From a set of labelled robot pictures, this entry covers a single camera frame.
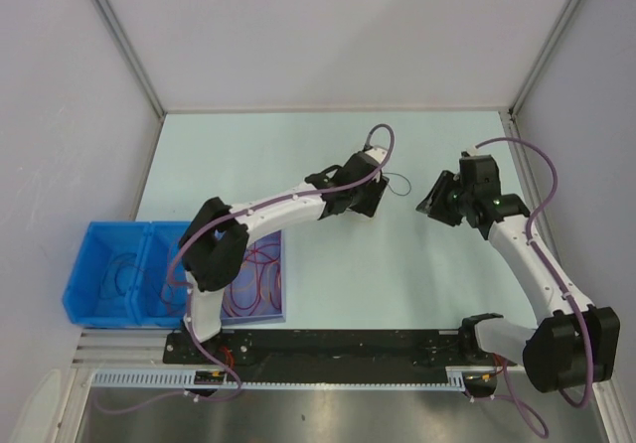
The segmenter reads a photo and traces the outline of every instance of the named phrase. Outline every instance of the blue plastic bin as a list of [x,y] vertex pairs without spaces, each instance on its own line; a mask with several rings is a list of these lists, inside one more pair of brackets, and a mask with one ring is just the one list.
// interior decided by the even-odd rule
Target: blue plastic bin
[[[140,264],[142,272],[130,294],[130,307],[140,326],[175,329],[181,324],[186,310],[186,289],[168,286],[167,271],[169,262],[177,254],[178,241],[189,224],[187,221],[156,221],[150,225]],[[243,263],[235,282],[226,289],[221,316],[223,324],[282,320],[281,233],[260,239],[245,256],[248,261]],[[272,259],[277,263],[267,265]],[[181,264],[175,271],[175,278],[177,281],[186,279]]]
[[[93,222],[86,231],[64,294],[75,324],[85,327],[176,329],[186,311],[185,287],[167,285],[168,264],[178,251],[187,221]],[[226,289],[223,324],[283,321],[285,299],[282,237],[260,239]],[[178,281],[185,281],[179,265]]]
[[63,303],[85,327],[137,326],[130,293],[149,232],[146,222],[92,222],[79,249]]
[[[148,242],[141,260],[137,282],[130,295],[131,307],[140,326],[177,328],[186,312],[186,288],[167,284],[168,264],[179,251],[179,239],[187,221],[156,221],[150,224]],[[181,264],[175,270],[177,281],[185,281]]]

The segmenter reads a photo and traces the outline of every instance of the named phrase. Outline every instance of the black mounting plate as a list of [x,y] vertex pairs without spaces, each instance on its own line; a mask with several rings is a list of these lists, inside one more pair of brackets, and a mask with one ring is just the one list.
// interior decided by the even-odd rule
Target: black mounting plate
[[[447,383],[446,367],[493,364],[462,355],[457,334],[438,330],[223,330],[204,347],[221,361],[227,348],[245,382]],[[210,364],[185,330],[168,336],[163,362]]]

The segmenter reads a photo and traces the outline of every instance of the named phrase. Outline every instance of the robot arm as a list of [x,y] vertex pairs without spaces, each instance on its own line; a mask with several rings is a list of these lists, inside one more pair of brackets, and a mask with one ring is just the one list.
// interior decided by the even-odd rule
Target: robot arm
[[533,227],[532,244],[547,258],[552,270],[541,261],[526,235],[528,208],[517,195],[501,194],[499,169],[491,156],[463,154],[459,164],[458,174],[442,172],[417,210],[452,226],[466,218],[479,229],[512,269],[538,325],[528,329],[497,314],[464,319],[460,338],[467,350],[494,353],[523,363],[530,381],[542,392],[584,384],[583,341],[574,311],[557,285],[560,278],[566,283],[571,300],[583,311],[590,335],[594,381],[611,378],[620,327],[614,311],[594,307],[558,265]]
[[346,210],[372,217],[389,182],[382,172],[353,188],[348,185],[374,174],[390,150],[365,148],[344,166],[309,175],[298,186],[256,202],[226,205],[219,198],[204,203],[180,240],[183,246],[203,226],[236,212],[240,216],[213,227],[183,255],[186,279],[193,285],[191,311],[194,337],[203,342],[221,329],[225,287],[238,275],[247,247],[262,237],[301,222],[322,220]]

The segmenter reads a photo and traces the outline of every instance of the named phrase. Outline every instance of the white wall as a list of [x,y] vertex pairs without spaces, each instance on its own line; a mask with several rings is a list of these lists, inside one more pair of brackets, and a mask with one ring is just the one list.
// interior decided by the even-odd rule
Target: white wall
[[159,129],[89,0],[0,0],[0,441],[80,329],[62,294],[91,220],[127,219]]
[[519,120],[560,171],[549,218],[564,268],[621,319],[616,367],[636,409],[636,0],[584,0]]
[[507,107],[565,0],[110,0],[168,111]]

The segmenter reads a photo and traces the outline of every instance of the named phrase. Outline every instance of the metal floor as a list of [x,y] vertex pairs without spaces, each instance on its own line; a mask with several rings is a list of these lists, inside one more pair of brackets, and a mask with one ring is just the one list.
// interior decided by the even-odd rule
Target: metal floor
[[[533,391],[514,375],[520,396],[546,420],[551,441],[606,442],[595,405],[574,410],[558,394]],[[102,406],[121,408],[165,390],[95,388]],[[226,403],[171,397],[108,416],[90,403],[77,443],[313,443],[542,441],[504,401],[469,403],[461,393],[392,390],[251,390]]]

